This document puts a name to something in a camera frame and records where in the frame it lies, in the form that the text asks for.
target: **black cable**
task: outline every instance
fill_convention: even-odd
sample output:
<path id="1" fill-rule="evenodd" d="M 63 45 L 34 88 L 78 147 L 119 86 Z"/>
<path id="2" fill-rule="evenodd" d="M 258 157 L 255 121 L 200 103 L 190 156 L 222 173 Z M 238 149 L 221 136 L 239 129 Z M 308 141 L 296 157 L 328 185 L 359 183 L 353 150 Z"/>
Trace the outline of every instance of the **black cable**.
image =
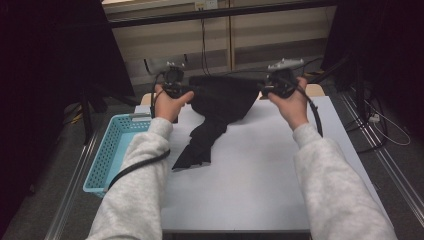
<path id="1" fill-rule="evenodd" d="M 202 23 L 202 69 L 203 69 L 203 73 L 205 75 L 210 76 L 211 74 L 209 73 L 209 68 L 208 68 L 208 61 L 206 58 L 206 42 L 205 42 L 205 35 L 206 35 L 206 30 L 205 30 L 205 20 L 204 19 L 200 19 L 200 22 Z"/>
<path id="2" fill-rule="evenodd" d="M 158 78 L 159 78 L 160 75 L 164 76 L 165 72 L 160 72 L 156 75 L 155 81 L 153 82 L 153 85 L 152 85 L 152 91 L 151 91 L 151 95 L 150 95 L 150 116 L 152 117 L 152 119 L 155 118 L 155 106 L 154 106 L 154 104 L 155 104 L 155 100 L 154 100 L 155 86 L 158 83 Z"/>
<path id="3" fill-rule="evenodd" d="M 156 96 L 155 96 L 155 101 L 153 104 L 153 107 L 156 107 L 156 101 L 158 100 L 159 95 L 161 95 L 164 92 L 164 90 L 162 89 L 162 91 L 160 91 Z"/>
<path id="4" fill-rule="evenodd" d="M 303 64 L 302 66 L 299 66 L 299 67 L 297 67 L 297 68 L 293 68 L 293 71 L 294 71 L 294 70 L 297 70 L 297 69 L 299 69 L 299 68 L 303 68 L 303 70 L 305 70 L 305 67 L 306 67 L 307 65 L 309 65 L 309 64 L 311 64 L 311 63 L 313 63 L 313 62 L 315 62 L 315 61 L 322 60 L 322 59 L 323 59 L 323 57 L 315 58 L 315 59 L 313 59 L 313 60 L 311 60 L 311 61 L 306 62 L 306 63 L 305 63 L 305 64 Z"/>
<path id="5" fill-rule="evenodd" d="M 368 124 L 368 122 L 370 121 L 370 118 L 371 118 L 371 114 L 370 114 L 370 113 L 368 113 L 368 116 L 367 116 L 367 119 L 366 119 L 366 120 L 362 121 L 362 122 L 361 122 L 361 124 L 359 124 L 359 125 L 358 125 L 358 126 L 356 126 L 355 128 L 352 128 L 352 129 L 346 129 L 346 132 L 352 132 L 352 131 L 358 130 L 358 129 L 362 128 L 362 127 L 365 127 L 365 126 Z"/>
<path id="6" fill-rule="evenodd" d="M 152 72 L 150 72 L 149 64 L 147 64 L 147 60 L 143 59 L 144 61 L 144 67 L 146 68 L 146 71 L 149 75 L 153 75 Z"/>
<path id="7" fill-rule="evenodd" d="M 130 173 L 130 172 L 132 172 L 132 171 L 134 171 L 134 170 L 137 170 L 137 169 L 139 169 L 139 168 L 142 168 L 142 167 L 144 167 L 144 166 L 146 166 L 146 165 L 149 165 L 149 164 L 152 164 L 152 163 L 155 163 L 155 162 L 158 162 L 158 161 L 160 161 L 160 160 L 162 160 L 162 159 L 164 159 L 164 158 L 166 158 L 166 157 L 168 157 L 169 156 L 169 154 L 171 153 L 171 150 L 168 150 L 168 151 L 166 151 L 166 152 L 164 152 L 162 155 L 160 155 L 160 156 L 157 156 L 157 157 L 154 157 L 154 158 L 150 158 L 150 159 L 147 159 L 147 160 L 143 160 L 143 161 L 141 161 L 141 162 L 138 162 L 138 163 L 135 163 L 135 164 L 133 164 L 133 165 L 131 165 L 131 166 L 129 166 L 129 167 L 127 167 L 127 168 L 125 168 L 124 170 L 122 170 L 122 171 L 120 171 L 113 179 L 112 179 L 112 181 L 110 182 L 110 184 L 109 184 L 109 187 L 107 188 L 107 189 L 105 189 L 105 192 L 107 192 L 107 191 L 109 191 L 111 188 L 112 188 L 112 186 L 113 186 L 113 184 L 115 184 L 120 178 L 122 178 L 123 176 L 125 176 L 125 175 L 127 175 L 128 173 Z"/>
<path id="8" fill-rule="evenodd" d="M 317 131 L 319 133 L 319 135 L 321 135 L 321 137 L 323 137 L 323 132 L 322 132 L 322 124 L 321 124 L 321 118 L 319 117 L 318 114 L 318 107 L 315 106 L 314 102 L 312 101 L 312 99 L 306 94 L 305 90 L 302 89 L 301 87 L 297 86 L 296 90 L 298 92 L 300 92 L 308 101 L 309 106 L 311 107 L 312 113 L 314 114 L 315 117 L 315 123 L 317 125 Z"/>
<path id="9" fill-rule="evenodd" d="M 377 101 L 377 104 L 378 104 L 378 107 L 379 107 L 379 110 L 380 110 L 381 114 L 384 116 L 384 111 L 383 111 L 383 108 L 381 106 L 380 100 L 377 97 L 375 97 L 375 99 Z M 388 129 L 387 129 L 386 119 L 383 118 L 380 122 L 381 122 L 381 126 L 383 128 L 384 135 L 388 136 Z M 361 154 L 361 153 L 366 153 L 366 152 L 374 151 L 374 150 L 377 150 L 377 149 L 383 147 L 384 145 L 386 145 L 386 143 L 387 143 L 387 137 L 384 137 L 383 140 L 381 140 L 380 144 L 377 144 L 376 146 L 371 147 L 369 149 L 365 149 L 365 150 L 361 150 L 361 151 L 356 151 L 356 153 L 357 154 Z"/>
<path id="10" fill-rule="evenodd" d="M 352 121 L 346 123 L 345 125 L 343 125 L 344 129 L 346 130 L 346 128 L 352 126 L 358 120 L 359 120 L 359 117 L 357 117 L 357 118 L 353 119 Z"/>

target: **controller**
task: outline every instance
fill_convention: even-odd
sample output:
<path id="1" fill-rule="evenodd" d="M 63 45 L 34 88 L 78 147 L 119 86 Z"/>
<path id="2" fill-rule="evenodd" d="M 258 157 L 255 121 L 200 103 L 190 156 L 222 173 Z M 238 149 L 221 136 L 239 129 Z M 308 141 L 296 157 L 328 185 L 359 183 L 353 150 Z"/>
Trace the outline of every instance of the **controller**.
<path id="1" fill-rule="evenodd" d="M 162 88 L 171 98 L 176 99 L 189 91 L 198 90 L 195 86 L 183 85 L 183 76 L 184 72 L 177 67 L 171 67 L 165 73 Z M 272 92 L 281 98 L 288 98 L 296 90 L 297 85 L 293 71 L 285 68 L 272 72 L 259 88 L 263 96 L 268 96 L 268 93 Z"/>
<path id="2" fill-rule="evenodd" d="M 290 97 L 296 90 L 298 82 L 290 68 L 280 69 L 272 72 L 265 83 L 260 86 L 263 96 L 272 92 L 281 98 Z"/>
<path id="3" fill-rule="evenodd" d="M 268 66 L 268 70 L 278 70 L 285 68 L 293 68 L 297 66 L 303 65 L 303 59 L 295 60 L 295 59 L 285 59 L 283 58 L 281 61 Z"/>
<path id="4" fill-rule="evenodd" d="M 174 65 L 170 66 L 170 69 L 165 72 L 165 81 L 162 84 L 162 89 L 171 97 L 179 98 L 186 92 L 192 90 L 189 86 L 182 85 L 184 72 Z"/>

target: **cuff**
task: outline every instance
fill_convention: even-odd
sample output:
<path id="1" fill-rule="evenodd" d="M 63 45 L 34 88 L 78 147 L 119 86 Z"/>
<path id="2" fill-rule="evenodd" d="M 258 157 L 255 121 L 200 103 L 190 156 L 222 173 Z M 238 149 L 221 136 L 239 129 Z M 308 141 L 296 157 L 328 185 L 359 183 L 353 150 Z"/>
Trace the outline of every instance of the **cuff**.
<path id="1" fill-rule="evenodd" d="M 299 148 L 321 138 L 316 127 L 310 123 L 302 124 L 293 131 L 293 139 L 296 141 Z"/>
<path id="2" fill-rule="evenodd" d="M 149 130 L 150 133 L 155 133 L 165 139 L 169 139 L 172 132 L 172 123 L 164 118 L 153 118 L 150 122 Z"/>

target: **black curtain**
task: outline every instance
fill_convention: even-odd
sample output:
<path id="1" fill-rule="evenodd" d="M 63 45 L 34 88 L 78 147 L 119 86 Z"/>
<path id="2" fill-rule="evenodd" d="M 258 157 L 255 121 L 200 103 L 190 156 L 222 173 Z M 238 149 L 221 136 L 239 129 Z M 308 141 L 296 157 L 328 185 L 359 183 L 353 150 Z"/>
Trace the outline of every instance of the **black curtain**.
<path id="1" fill-rule="evenodd" d="M 134 94 L 107 24 L 64 30 L 99 22 L 107 20 L 97 0 L 0 0 L 0 236 L 45 167 L 81 86 Z"/>
<path id="2" fill-rule="evenodd" d="M 423 24 L 420 8 L 412 0 L 342 1 L 321 67 L 326 70 L 343 56 L 357 61 L 375 93 L 398 113 L 403 125 L 424 139 Z M 338 90 L 355 81 L 352 65 L 351 61 L 335 74 Z"/>

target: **wire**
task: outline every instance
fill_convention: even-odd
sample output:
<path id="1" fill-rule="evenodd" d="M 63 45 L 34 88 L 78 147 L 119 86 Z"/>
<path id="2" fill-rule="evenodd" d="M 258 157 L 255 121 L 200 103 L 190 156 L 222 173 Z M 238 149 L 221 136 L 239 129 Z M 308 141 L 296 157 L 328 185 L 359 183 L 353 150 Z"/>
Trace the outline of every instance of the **wire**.
<path id="1" fill-rule="evenodd" d="M 205 42 L 206 30 L 205 30 L 205 20 L 204 19 L 200 19 L 200 22 L 202 23 L 202 69 L 203 69 L 203 73 L 205 75 L 210 76 L 211 74 L 209 73 L 208 61 L 207 61 L 207 58 L 206 58 L 206 42 Z"/>
<path id="2" fill-rule="evenodd" d="M 158 97 L 159 97 L 159 95 L 161 95 L 162 93 L 163 93 L 163 89 L 158 93 L 158 94 L 156 94 L 156 96 L 155 96 L 155 104 L 154 104 L 154 106 L 156 106 L 156 101 L 158 100 Z"/>
<path id="3" fill-rule="evenodd" d="M 315 58 L 315 59 L 313 59 L 313 60 L 311 60 L 311 61 L 306 62 L 306 63 L 305 63 L 305 64 L 303 64 L 302 66 L 299 66 L 299 67 L 297 67 L 297 68 L 294 68 L 294 69 L 293 69 L 293 71 L 294 71 L 294 70 L 297 70 L 297 69 L 299 69 L 299 68 L 303 68 L 303 70 L 302 70 L 302 76 L 303 76 L 303 74 L 305 74 L 305 67 L 306 67 L 306 66 L 308 66 L 309 64 L 311 64 L 311 63 L 313 63 L 313 62 L 315 62 L 315 61 L 322 60 L 322 59 L 324 59 L 324 58 L 323 58 L 323 57 Z"/>
<path id="4" fill-rule="evenodd" d="M 358 130 L 358 129 L 360 129 L 360 128 L 365 127 L 365 125 L 367 125 L 367 124 L 369 123 L 370 118 L 371 118 L 371 114 L 368 114 L 368 117 L 367 117 L 367 119 L 366 119 L 366 120 L 362 121 L 362 122 L 361 122 L 361 124 L 359 124 L 359 125 L 358 125 L 358 126 L 356 126 L 355 128 L 352 128 L 352 129 L 346 129 L 346 132 L 352 132 L 352 131 L 355 131 L 355 130 Z M 354 122 L 356 122 L 356 121 L 358 121 L 358 120 L 360 120 L 360 119 L 361 119 L 361 117 L 357 117 L 357 118 L 354 120 Z"/>
<path id="5" fill-rule="evenodd" d="M 372 105 L 370 105 L 368 102 L 365 102 L 366 104 L 368 104 L 374 111 L 375 111 L 375 113 L 377 113 L 380 117 L 382 117 L 383 119 L 385 119 L 385 120 L 387 120 L 387 121 L 389 121 L 391 124 L 393 124 L 396 128 L 398 128 L 403 134 L 405 134 L 405 136 L 408 138 L 408 142 L 407 143 L 399 143 L 399 142 L 396 142 L 396 141 L 394 141 L 393 139 L 391 139 L 389 136 L 388 136 L 388 134 L 387 134 L 387 131 L 385 131 L 385 132 L 382 132 L 378 127 L 377 127 L 377 125 L 375 124 L 375 122 L 374 122 L 374 127 L 376 128 L 376 130 L 378 131 L 378 132 L 380 132 L 380 134 L 381 135 L 383 135 L 385 138 L 387 138 L 388 140 L 390 140 L 391 142 L 393 142 L 393 143 L 395 143 L 395 144 L 397 144 L 397 145 L 400 145 L 400 146 L 407 146 L 407 145 L 409 145 L 410 143 L 411 143 L 411 138 L 409 137 L 409 135 L 405 132 L 405 131 L 403 131 L 402 130 L 402 128 L 401 127 L 399 127 L 396 123 L 394 123 L 392 120 L 390 120 L 389 118 L 387 118 L 386 116 L 384 116 L 384 114 L 382 114 L 382 113 L 380 113 L 380 112 L 378 112 Z"/>
<path id="6" fill-rule="evenodd" d="M 355 118 L 355 119 L 353 119 L 352 121 L 350 121 L 350 122 L 348 122 L 348 123 L 346 123 L 343 127 L 344 127 L 344 129 L 346 129 L 346 128 L 348 128 L 348 127 L 350 127 L 350 126 L 352 126 L 355 122 L 357 122 L 359 120 L 359 117 L 357 117 L 357 118 Z"/>
<path id="7" fill-rule="evenodd" d="M 156 99 L 154 99 L 155 86 L 158 83 L 158 78 L 159 78 L 160 75 L 164 76 L 165 72 L 160 72 L 156 75 L 155 81 L 153 82 L 153 85 L 152 85 L 151 94 L 150 94 L 150 116 L 152 116 L 152 118 L 155 118 L 155 103 L 156 103 Z"/>
<path id="8" fill-rule="evenodd" d="M 381 112 L 383 112 L 383 108 L 382 108 L 382 106 L 381 106 L 381 102 L 380 102 L 380 100 L 379 100 L 377 97 L 375 97 L 375 99 L 376 99 L 376 101 L 377 101 L 378 107 L 380 108 L 380 111 L 381 111 Z M 366 101 L 366 100 L 364 100 L 364 101 L 365 101 L 365 103 L 366 103 L 366 104 L 370 105 L 370 106 L 374 109 L 374 111 L 376 111 L 376 109 L 372 106 L 372 104 L 369 104 L 369 103 L 368 103 L 368 101 Z M 384 134 L 385 134 L 385 135 L 388 135 L 387 123 L 386 123 L 386 121 L 385 121 L 385 120 L 381 121 L 381 126 L 382 126 L 382 128 L 383 128 L 383 132 L 384 132 Z M 371 148 L 369 148 L 369 149 L 366 149 L 366 150 L 357 151 L 356 153 L 357 153 L 357 154 L 361 154 L 361 153 L 366 153 L 366 152 L 374 151 L 374 150 L 377 150 L 377 149 L 379 149 L 379 148 L 383 147 L 384 145 L 386 145 L 386 143 L 387 143 L 387 138 L 383 138 L 383 140 L 380 140 L 379 138 L 377 138 L 377 139 L 380 141 L 380 143 L 379 143 L 379 144 L 377 144 L 377 145 L 375 145 L 374 147 L 371 147 Z"/>
<path id="9" fill-rule="evenodd" d="M 312 113 L 314 114 L 315 117 L 315 123 L 317 125 L 317 131 L 318 133 L 321 135 L 321 137 L 323 137 L 323 133 L 322 133 L 322 124 L 321 124 L 321 118 L 319 117 L 318 114 L 318 107 L 315 106 L 314 102 L 312 101 L 312 99 L 306 94 L 305 90 L 303 88 L 301 88 L 300 86 L 296 86 L 296 90 L 298 92 L 300 92 L 308 101 L 309 106 L 311 107 Z"/>
<path id="10" fill-rule="evenodd" d="M 127 175 L 128 173 L 130 173 L 130 172 L 133 172 L 134 170 L 137 170 L 137 169 L 139 169 L 139 168 L 142 168 L 142 167 L 144 167 L 144 166 L 146 166 L 146 165 L 149 165 L 149 164 L 152 164 L 152 163 L 155 163 L 155 162 L 158 162 L 158 161 L 160 161 L 160 160 L 162 160 L 162 159 L 164 159 L 164 158 L 166 158 L 166 157 L 168 157 L 169 156 L 169 154 L 171 153 L 171 150 L 168 150 L 168 151 L 166 151 L 166 152 L 164 152 L 162 155 L 160 155 L 160 156 L 157 156 L 157 157 L 153 157 L 153 158 L 150 158 L 150 159 L 147 159 L 147 160 L 143 160 L 143 161 L 141 161 L 141 162 L 137 162 L 137 163 L 135 163 L 135 164 L 133 164 L 133 165 L 131 165 L 131 166 L 129 166 L 129 167 L 127 167 L 127 168 L 125 168 L 124 170 L 122 170 L 122 171 L 120 171 L 113 179 L 112 179 L 112 181 L 110 182 L 110 184 L 109 184 L 109 186 L 107 187 L 107 188 L 105 188 L 104 189 L 104 192 L 108 192 L 111 188 L 112 188 L 112 186 L 113 186 L 113 184 L 115 184 L 119 179 L 121 179 L 123 176 L 125 176 L 125 175 Z"/>

